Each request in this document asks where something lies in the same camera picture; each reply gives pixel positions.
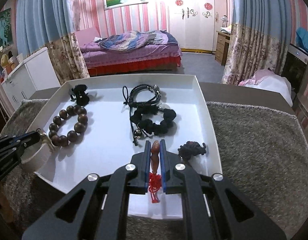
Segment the wardrobe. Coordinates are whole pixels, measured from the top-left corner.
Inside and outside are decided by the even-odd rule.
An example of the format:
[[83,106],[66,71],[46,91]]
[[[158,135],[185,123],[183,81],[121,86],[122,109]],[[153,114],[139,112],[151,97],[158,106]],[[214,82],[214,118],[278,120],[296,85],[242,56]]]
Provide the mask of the wardrobe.
[[181,49],[216,51],[226,10],[226,0],[169,0],[170,32]]

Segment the blanket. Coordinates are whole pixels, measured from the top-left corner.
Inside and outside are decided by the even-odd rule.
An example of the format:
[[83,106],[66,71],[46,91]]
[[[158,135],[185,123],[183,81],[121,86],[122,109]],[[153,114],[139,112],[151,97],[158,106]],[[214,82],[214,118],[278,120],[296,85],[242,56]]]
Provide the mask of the blanket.
[[128,52],[146,45],[178,44],[176,39],[166,31],[138,32],[130,31],[113,35],[99,42],[99,46],[108,50]]

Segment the flower sticker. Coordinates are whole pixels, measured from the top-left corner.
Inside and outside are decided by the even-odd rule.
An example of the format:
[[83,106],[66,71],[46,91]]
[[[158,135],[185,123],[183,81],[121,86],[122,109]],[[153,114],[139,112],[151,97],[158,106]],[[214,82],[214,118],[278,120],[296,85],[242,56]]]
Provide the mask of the flower sticker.
[[206,4],[204,4],[204,7],[205,7],[206,10],[212,10],[213,9],[212,4],[210,4],[208,2]]
[[176,0],[175,1],[177,6],[182,6],[183,5],[183,1],[182,0]]

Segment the red string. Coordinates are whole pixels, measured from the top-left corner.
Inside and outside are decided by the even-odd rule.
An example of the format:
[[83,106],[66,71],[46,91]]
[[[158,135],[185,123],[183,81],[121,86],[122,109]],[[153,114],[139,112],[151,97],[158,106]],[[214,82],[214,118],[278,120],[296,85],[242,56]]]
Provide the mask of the red string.
[[157,192],[162,186],[161,175],[150,172],[149,192],[151,193],[152,203],[159,203]]

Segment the red bed skirt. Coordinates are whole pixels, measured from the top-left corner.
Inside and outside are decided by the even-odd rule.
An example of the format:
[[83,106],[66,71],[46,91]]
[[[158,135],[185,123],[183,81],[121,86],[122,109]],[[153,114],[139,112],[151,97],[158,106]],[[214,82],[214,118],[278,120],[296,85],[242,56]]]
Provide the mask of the red bed skirt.
[[165,69],[157,68],[160,65],[176,64],[178,67],[181,65],[181,57],[165,57],[159,59],[151,59],[144,61],[136,61],[117,65],[99,66],[87,68],[91,77],[105,74],[126,73],[133,71],[149,70],[149,69]]

